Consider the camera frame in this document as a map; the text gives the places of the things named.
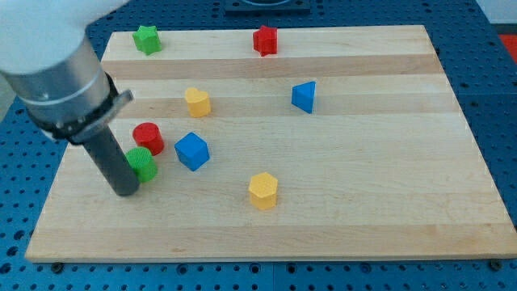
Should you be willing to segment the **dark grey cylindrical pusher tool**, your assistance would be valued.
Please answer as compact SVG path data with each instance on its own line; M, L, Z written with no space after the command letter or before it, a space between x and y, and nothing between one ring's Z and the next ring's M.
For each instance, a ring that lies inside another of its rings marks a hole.
M86 140L83 147L117 196L137 192L140 181L108 127Z

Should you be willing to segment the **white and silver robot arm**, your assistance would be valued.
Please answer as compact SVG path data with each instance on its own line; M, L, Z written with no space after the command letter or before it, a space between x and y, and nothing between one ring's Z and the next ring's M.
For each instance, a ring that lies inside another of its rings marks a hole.
M81 145L118 196L140 182L109 123L132 101L118 92L86 34L120 0L3 1L1 75L47 135Z

